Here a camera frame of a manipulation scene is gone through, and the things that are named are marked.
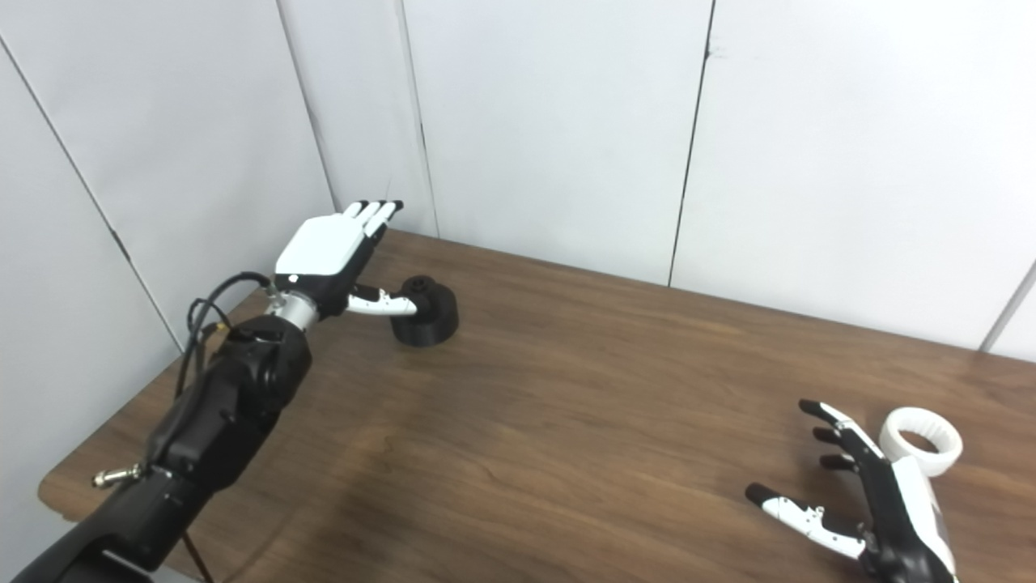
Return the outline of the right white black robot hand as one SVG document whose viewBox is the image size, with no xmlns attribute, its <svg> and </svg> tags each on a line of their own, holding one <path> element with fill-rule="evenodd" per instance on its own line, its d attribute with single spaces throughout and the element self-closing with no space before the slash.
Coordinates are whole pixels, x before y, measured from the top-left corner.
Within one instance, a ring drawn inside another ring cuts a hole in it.
<svg viewBox="0 0 1036 583">
<path fill-rule="evenodd" d="M 799 408 L 825 421 L 813 436 L 843 451 L 821 457 L 822 468 L 850 471 L 862 484 L 868 525 L 821 505 L 748 484 L 746 499 L 819 547 L 850 560 L 880 582 L 957 582 L 956 560 L 928 476 L 908 457 L 894 460 L 847 414 L 829 403 L 801 399 Z"/>
</svg>

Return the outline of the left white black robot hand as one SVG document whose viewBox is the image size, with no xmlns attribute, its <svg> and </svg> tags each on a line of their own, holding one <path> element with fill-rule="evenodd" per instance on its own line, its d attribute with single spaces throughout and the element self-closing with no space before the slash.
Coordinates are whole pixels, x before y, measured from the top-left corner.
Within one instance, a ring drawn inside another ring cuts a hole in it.
<svg viewBox="0 0 1036 583">
<path fill-rule="evenodd" d="M 384 289 L 365 287 L 359 274 L 403 202 L 353 202 L 330 215 L 308 218 L 275 262 L 274 287 L 282 295 L 274 314 L 300 329 L 345 311 L 410 317 L 421 301 Z"/>
</svg>

